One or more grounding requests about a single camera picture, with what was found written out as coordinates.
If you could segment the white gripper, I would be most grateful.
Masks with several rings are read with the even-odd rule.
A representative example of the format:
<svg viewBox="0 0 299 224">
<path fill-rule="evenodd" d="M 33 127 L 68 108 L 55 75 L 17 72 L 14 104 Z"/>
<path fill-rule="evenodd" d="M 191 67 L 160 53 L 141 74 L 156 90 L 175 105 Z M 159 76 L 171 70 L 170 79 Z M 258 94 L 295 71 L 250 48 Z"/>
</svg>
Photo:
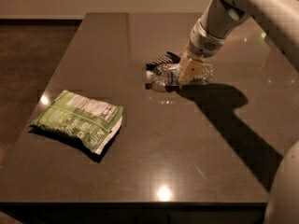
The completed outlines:
<svg viewBox="0 0 299 224">
<path fill-rule="evenodd" d="M 189 44 L 186 45 L 180 57 L 180 73 L 178 82 L 189 83 L 202 74 L 206 64 L 202 60 L 194 60 L 194 54 L 204 58 L 216 55 L 225 44 L 225 39 L 210 35 L 198 20 L 190 31 Z"/>
</svg>

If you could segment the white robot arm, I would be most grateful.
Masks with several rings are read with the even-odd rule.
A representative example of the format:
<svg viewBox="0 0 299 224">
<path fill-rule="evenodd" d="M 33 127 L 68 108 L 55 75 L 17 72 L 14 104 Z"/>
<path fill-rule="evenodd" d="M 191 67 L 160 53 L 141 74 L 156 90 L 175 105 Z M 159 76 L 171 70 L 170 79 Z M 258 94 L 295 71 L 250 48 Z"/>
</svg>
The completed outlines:
<svg viewBox="0 0 299 224">
<path fill-rule="evenodd" d="M 190 32 L 183 60 L 215 55 L 247 17 L 261 26 L 293 67 L 299 67 L 298 0 L 212 0 Z M 299 224 L 299 142 L 278 167 L 263 224 Z"/>
</svg>

